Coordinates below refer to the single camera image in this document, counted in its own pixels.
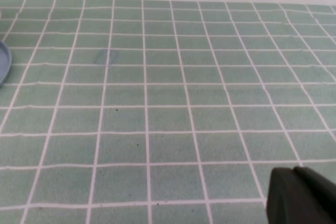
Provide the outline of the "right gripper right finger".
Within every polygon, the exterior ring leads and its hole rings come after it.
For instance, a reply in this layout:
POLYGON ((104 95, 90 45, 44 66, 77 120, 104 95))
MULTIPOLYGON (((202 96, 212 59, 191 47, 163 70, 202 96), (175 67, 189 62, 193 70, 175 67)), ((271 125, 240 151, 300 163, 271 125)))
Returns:
POLYGON ((295 167, 293 170, 335 223, 335 183, 308 167, 295 167))

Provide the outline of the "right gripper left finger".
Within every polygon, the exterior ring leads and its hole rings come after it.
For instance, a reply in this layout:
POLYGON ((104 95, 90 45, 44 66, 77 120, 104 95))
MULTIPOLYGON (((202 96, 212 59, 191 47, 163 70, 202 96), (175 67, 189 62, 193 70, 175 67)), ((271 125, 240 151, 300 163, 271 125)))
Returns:
POLYGON ((269 223, 313 223, 315 201, 304 182, 290 168, 271 171, 267 198, 269 223))

